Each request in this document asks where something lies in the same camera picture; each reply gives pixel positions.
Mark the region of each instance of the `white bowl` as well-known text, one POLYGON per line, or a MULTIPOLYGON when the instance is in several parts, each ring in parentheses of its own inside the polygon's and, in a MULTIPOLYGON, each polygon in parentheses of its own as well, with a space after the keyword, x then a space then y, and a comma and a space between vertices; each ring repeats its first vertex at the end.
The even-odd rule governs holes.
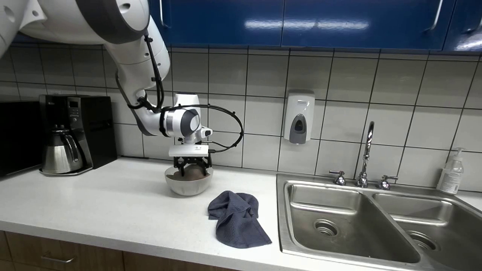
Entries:
POLYGON ((181 196, 194 196, 197 194, 201 194, 211 184, 211 179, 213 178, 214 172, 213 168, 210 167, 207 169, 209 176, 195 181, 178 181, 168 177, 168 175, 172 175, 176 171, 178 171, 178 169, 172 166, 166 169, 166 171, 164 172, 164 176, 166 177, 166 182, 169 188, 174 193, 181 196))

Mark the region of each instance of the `dish towel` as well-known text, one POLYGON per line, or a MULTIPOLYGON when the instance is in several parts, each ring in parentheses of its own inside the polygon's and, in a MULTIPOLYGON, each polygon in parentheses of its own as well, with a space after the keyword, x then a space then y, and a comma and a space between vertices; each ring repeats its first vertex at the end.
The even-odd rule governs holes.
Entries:
POLYGON ((258 200, 250 194, 224 191, 208 206, 209 219, 218 219, 216 238, 235 248, 270 244, 258 222, 258 200))

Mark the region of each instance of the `lower cabinet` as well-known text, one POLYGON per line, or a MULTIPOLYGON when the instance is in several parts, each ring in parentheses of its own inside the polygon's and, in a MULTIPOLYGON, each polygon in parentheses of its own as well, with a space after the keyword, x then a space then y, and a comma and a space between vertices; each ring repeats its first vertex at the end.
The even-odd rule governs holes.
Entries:
POLYGON ((125 271, 233 271, 231 269, 124 252, 125 271))
POLYGON ((0 271, 233 270, 0 231, 0 271))

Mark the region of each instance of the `white countertop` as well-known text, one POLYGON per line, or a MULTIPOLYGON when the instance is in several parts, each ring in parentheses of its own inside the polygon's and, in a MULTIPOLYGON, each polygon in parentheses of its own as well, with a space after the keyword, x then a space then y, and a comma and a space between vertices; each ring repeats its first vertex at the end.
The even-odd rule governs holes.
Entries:
MULTIPOLYGON (((374 270, 282 253, 276 172, 216 166, 205 192, 181 197, 164 180, 170 166, 119 158, 79 176, 31 170, 0 179, 0 230, 242 271, 374 270), (272 244, 236 249, 217 241, 207 206, 225 190, 258 199, 258 220, 272 244)), ((459 198, 482 209, 481 193, 460 192, 459 198)))

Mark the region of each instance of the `stainless steel sink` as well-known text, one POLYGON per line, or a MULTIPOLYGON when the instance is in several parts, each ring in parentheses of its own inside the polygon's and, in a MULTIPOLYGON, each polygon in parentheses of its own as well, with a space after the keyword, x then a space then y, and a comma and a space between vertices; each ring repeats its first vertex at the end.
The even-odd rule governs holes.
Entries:
POLYGON ((451 200, 373 197, 437 262, 463 271, 482 269, 482 219, 477 214, 451 200))
POLYGON ((436 190, 277 175, 282 252, 392 270, 481 270, 482 215, 436 190))

